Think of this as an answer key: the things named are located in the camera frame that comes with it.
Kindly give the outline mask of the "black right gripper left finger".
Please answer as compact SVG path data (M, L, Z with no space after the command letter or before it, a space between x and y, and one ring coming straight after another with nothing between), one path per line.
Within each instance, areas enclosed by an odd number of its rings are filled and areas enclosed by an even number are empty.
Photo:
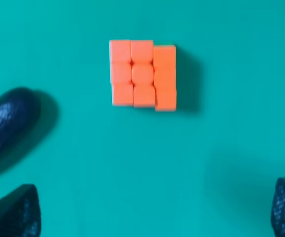
M38 237L41 209L34 184L22 184L0 199L0 237Z

